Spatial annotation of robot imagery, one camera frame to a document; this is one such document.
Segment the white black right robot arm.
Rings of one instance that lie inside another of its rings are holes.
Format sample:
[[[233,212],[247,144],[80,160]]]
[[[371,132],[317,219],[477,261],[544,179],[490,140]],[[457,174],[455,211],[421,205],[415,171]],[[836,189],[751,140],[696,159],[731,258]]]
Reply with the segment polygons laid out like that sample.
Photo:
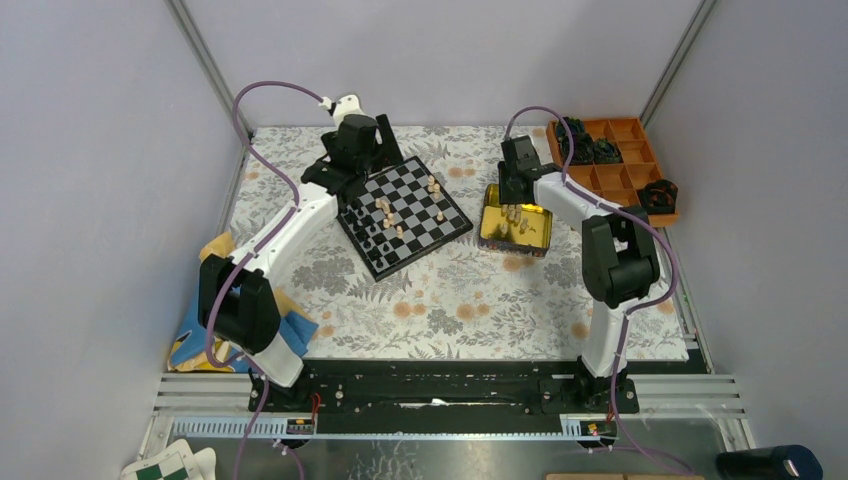
[[[528,136],[506,139],[501,148],[500,201],[539,206],[580,230],[582,279],[594,312],[580,356],[590,374],[575,382],[573,396],[583,410],[597,412],[613,398],[606,377],[626,365],[620,345],[626,336],[624,312],[647,297],[660,278],[649,215],[640,205],[606,201],[554,163],[542,164]]]

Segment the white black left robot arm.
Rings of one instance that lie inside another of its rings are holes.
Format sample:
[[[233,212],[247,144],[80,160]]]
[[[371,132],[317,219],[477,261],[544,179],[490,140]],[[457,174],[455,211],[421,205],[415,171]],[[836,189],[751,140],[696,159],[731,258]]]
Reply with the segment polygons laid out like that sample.
[[[201,263],[198,323],[237,347],[274,382],[272,398],[288,411],[309,401],[304,363],[279,329],[274,296],[284,267],[348,206],[358,204],[371,176],[403,159],[386,115],[368,116],[355,93],[323,98],[334,130],[322,135],[327,156],[303,173],[294,204],[229,254]]]

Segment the gold tin box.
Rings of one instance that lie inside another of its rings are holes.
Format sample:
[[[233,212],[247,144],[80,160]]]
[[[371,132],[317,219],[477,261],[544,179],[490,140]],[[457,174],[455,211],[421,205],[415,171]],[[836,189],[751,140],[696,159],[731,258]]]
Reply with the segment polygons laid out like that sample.
[[[553,215],[534,204],[500,203],[499,187],[486,188],[477,245],[483,250],[543,258],[552,237]]]

